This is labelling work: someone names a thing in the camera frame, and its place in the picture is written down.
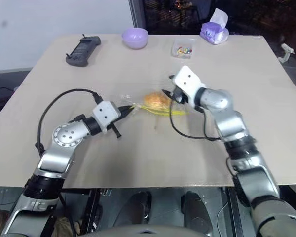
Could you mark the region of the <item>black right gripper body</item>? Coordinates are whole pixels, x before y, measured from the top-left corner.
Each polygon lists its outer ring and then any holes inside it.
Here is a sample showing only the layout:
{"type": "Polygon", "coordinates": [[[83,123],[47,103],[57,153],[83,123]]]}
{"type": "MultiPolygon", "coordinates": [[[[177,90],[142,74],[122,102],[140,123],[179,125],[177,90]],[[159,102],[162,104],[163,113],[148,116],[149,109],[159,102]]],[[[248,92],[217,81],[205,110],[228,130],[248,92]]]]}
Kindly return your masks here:
{"type": "Polygon", "coordinates": [[[184,94],[183,91],[180,89],[173,91],[173,100],[180,104],[188,103],[187,95],[184,94]]]}

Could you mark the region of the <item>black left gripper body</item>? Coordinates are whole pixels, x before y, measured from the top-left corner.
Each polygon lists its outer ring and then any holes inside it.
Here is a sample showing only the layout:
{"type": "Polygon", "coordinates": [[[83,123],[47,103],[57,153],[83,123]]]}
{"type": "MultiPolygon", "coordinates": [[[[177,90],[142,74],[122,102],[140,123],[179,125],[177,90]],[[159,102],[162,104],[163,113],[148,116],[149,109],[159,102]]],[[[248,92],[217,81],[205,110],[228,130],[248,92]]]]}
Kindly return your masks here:
{"type": "Polygon", "coordinates": [[[118,131],[118,129],[116,128],[116,126],[114,124],[115,122],[117,122],[121,118],[121,108],[118,107],[117,110],[118,110],[118,118],[116,118],[114,121],[112,121],[109,124],[109,126],[107,127],[107,129],[108,130],[109,129],[112,129],[114,131],[114,133],[116,134],[117,138],[120,138],[121,137],[121,134],[120,134],[120,132],[118,131]]]}

